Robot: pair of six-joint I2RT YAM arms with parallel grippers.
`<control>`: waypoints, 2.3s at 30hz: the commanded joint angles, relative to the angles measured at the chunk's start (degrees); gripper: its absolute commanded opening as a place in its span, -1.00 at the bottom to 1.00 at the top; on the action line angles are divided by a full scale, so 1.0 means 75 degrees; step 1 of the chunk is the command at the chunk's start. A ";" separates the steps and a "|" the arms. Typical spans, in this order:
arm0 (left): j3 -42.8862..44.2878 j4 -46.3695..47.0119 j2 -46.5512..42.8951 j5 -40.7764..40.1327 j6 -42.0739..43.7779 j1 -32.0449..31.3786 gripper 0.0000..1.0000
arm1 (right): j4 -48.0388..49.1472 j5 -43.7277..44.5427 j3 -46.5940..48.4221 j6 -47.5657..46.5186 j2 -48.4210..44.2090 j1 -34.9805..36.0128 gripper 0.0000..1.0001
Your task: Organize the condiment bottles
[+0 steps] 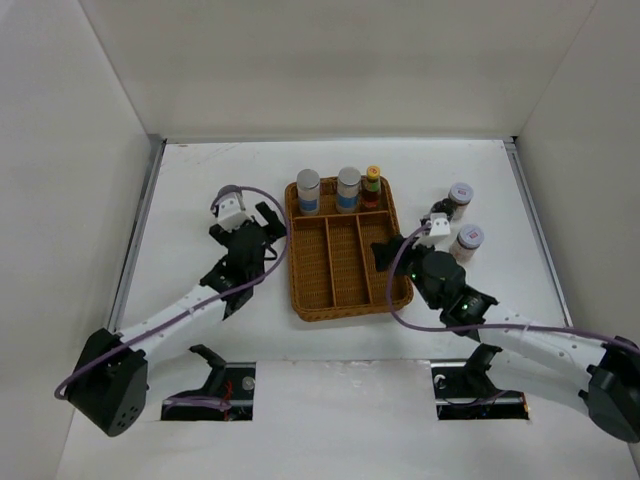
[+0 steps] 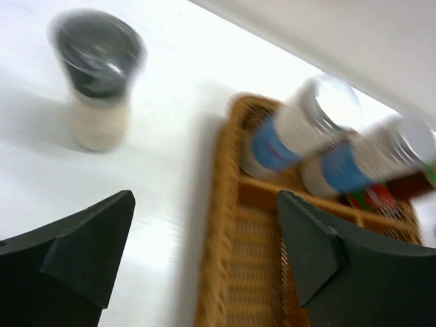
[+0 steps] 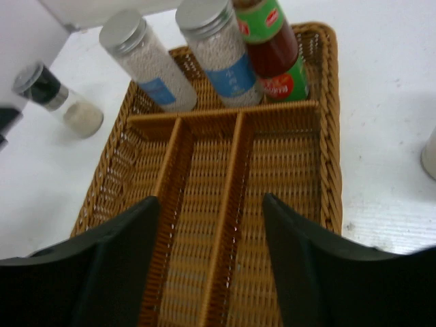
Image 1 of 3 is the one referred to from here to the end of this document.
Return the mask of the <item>red sauce bottle green label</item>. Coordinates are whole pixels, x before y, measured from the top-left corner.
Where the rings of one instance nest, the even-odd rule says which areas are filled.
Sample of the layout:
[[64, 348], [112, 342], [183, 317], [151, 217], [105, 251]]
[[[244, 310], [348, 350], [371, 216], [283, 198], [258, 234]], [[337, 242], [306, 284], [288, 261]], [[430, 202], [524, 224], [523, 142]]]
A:
[[371, 165], [367, 168], [362, 186], [362, 204], [365, 209], [373, 210], [379, 205], [381, 195], [380, 168]]

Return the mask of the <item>white beads jar silver lid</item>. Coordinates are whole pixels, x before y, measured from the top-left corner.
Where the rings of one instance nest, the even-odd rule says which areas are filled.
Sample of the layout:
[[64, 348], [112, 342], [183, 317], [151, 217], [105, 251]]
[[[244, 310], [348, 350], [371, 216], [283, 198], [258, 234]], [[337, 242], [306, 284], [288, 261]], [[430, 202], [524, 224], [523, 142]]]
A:
[[306, 216], [317, 215], [320, 209], [320, 177], [312, 169], [301, 170], [296, 178], [298, 205]]

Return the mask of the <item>red-lidded spice jar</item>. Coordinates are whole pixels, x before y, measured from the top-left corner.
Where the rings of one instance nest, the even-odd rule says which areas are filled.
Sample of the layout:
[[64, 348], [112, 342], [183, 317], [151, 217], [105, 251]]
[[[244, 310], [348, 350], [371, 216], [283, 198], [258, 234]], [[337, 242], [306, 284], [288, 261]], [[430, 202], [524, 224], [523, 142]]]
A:
[[454, 183], [448, 193], [448, 199], [454, 205], [453, 220], [460, 220], [474, 197], [473, 188], [465, 182]]
[[459, 263], [469, 261], [484, 242], [485, 235], [481, 227], [475, 224], [463, 225], [449, 247], [449, 253]]

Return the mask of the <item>clear-capped grinder with white salt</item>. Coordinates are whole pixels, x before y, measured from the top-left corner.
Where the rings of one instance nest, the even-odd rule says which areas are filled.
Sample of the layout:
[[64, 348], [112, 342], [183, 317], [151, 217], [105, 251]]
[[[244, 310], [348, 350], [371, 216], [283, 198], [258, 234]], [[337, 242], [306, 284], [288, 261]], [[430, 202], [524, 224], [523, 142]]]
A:
[[216, 209], [217, 215], [219, 215], [223, 208], [232, 207], [245, 211], [245, 203], [242, 193], [242, 188], [237, 185], [225, 185], [219, 191], [212, 203], [212, 207]]

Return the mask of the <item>black-capped grinder white salt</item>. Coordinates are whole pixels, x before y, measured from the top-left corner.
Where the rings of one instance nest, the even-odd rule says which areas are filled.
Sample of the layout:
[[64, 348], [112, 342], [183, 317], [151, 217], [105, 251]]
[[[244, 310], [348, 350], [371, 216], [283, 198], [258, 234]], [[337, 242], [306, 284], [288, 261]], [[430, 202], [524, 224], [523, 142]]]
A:
[[445, 214], [448, 221], [451, 221], [457, 209], [456, 203], [450, 198], [444, 198], [435, 202], [430, 209], [429, 214]]

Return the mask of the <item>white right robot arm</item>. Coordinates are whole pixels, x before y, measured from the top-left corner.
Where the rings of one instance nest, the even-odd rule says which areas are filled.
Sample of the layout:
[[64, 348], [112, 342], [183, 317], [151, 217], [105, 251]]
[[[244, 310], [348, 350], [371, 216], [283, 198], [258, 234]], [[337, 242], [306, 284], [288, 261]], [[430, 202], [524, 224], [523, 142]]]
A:
[[538, 324], [468, 285], [465, 269], [448, 252], [425, 243], [435, 230], [424, 222], [409, 236], [372, 244], [375, 268], [407, 277], [429, 309], [438, 333], [477, 342], [464, 365], [473, 394], [531, 393], [587, 416], [623, 442], [639, 441], [639, 348], [620, 336]]

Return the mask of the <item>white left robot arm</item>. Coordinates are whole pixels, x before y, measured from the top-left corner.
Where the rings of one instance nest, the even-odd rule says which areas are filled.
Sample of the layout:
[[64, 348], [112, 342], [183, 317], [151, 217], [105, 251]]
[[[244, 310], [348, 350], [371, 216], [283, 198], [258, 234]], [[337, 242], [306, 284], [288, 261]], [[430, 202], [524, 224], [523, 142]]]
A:
[[101, 328], [86, 340], [61, 396], [107, 436], [122, 434], [138, 419], [149, 375], [161, 362], [199, 354], [209, 364], [192, 371], [190, 386], [206, 399], [223, 390], [224, 363], [202, 338], [252, 298], [269, 272], [266, 262], [280, 262], [272, 246], [286, 237], [287, 228], [278, 219], [266, 225], [247, 220], [231, 233], [219, 226], [210, 233], [227, 252], [184, 297], [128, 329]]

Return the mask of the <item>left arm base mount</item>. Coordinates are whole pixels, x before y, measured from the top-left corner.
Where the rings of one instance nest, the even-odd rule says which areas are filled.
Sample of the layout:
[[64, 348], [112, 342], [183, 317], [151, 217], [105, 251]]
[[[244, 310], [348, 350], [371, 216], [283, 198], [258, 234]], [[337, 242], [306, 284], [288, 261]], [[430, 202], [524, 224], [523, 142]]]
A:
[[196, 389], [170, 395], [162, 402], [161, 421], [234, 422], [253, 419], [257, 364], [226, 362], [208, 347], [189, 348], [204, 359], [209, 374]]

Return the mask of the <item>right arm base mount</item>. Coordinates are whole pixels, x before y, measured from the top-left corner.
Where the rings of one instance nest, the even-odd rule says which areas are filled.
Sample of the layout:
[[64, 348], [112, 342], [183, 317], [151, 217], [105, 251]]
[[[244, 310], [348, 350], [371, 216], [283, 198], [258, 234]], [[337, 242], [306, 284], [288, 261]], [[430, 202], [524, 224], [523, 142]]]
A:
[[481, 344], [466, 360], [431, 363], [436, 414], [441, 421], [528, 420], [523, 393], [497, 389], [487, 372], [498, 347]]

